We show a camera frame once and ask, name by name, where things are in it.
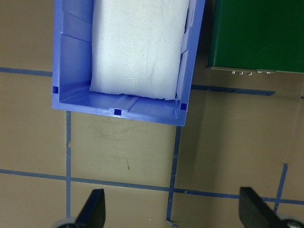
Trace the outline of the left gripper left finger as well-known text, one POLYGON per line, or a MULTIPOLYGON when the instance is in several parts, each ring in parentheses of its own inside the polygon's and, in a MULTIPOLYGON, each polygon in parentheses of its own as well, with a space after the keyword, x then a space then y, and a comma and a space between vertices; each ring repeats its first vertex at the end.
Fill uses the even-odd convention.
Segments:
POLYGON ((77 228, 103 228, 105 225, 105 194, 94 189, 75 220, 77 228))

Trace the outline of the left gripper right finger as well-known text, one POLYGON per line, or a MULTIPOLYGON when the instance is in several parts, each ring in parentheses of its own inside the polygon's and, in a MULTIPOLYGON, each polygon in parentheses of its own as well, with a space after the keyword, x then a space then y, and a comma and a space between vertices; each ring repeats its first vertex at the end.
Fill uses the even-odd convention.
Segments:
POLYGON ((287 228, 251 187, 239 190, 238 215, 245 228, 287 228))

